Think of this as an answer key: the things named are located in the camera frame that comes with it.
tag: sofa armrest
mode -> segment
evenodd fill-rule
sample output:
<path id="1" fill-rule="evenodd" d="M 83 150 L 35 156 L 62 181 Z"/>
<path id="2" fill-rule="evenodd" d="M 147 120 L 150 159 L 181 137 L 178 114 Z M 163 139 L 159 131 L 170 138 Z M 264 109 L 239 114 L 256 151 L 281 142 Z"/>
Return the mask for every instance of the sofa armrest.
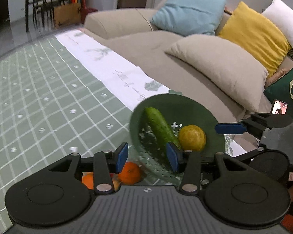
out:
<path id="1" fill-rule="evenodd" d="M 94 12 L 86 17 L 84 27 L 108 40 L 129 34 L 157 30 L 150 18 L 157 12 L 154 9 L 119 9 Z"/>

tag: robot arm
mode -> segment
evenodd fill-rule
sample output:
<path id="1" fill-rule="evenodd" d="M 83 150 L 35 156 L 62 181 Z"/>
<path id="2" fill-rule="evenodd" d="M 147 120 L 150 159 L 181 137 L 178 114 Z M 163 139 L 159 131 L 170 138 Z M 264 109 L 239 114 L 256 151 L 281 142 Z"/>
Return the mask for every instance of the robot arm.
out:
<path id="1" fill-rule="evenodd" d="M 108 173 L 122 170 L 126 143 L 93 158 L 72 153 L 7 191 L 13 226 L 6 233 L 288 233 L 279 223 L 290 205 L 281 183 L 293 170 L 293 120 L 255 113 L 215 129 L 247 131 L 260 147 L 236 158 L 222 152 L 202 158 L 168 143 L 172 169 L 184 172 L 179 188 L 124 185 L 117 192 Z M 94 190 L 80 182 L 83 171 L 94 172 Z"/>

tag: phone screen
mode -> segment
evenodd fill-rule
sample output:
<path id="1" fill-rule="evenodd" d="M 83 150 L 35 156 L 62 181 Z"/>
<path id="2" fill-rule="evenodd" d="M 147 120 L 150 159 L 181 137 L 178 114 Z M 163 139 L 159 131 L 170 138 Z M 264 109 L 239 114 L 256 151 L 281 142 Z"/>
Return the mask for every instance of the phone screen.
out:
<path id="1" fill-rule="evenodd" d="M 285 114 L 285 112 L 287 111 L 287 107 L 288 107 L 287 103 L 276 100 L 273 105 L 273 109 L 272 109 L 271 113 Z"/>

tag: green pillow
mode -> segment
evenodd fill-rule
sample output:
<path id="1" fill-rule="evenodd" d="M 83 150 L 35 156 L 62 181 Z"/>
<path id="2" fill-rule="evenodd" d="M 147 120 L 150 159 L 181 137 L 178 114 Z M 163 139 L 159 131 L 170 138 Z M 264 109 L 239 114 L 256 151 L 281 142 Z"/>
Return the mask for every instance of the green pillow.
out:
<path id="1" fill-rule="evenodd" d="M 293 68 L 285 76 L 280 78 L 264 90 L 265 96 L 273 103 L 274 99 L 288 103 L 287 114 L 293 118 L 293 98 L 290 94 L 290 83 L 293 80 Z"/>

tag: smartphone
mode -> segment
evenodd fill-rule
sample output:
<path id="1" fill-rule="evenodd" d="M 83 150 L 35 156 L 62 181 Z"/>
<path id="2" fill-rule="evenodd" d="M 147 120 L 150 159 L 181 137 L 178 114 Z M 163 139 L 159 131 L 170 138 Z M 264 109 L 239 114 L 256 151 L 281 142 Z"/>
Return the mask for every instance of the smartphone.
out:
<path id="1" fill-rule="evenodd" d="M 273 101 L 273 105 L 272 105 L 272 108 L 271 108 L 270 113 L 274 113 L 274 114 L 285 114 L 286 111 L 287 111 L 287 107 L 288 107 L 288 104 L 287 103 L 275 99 Z"/>

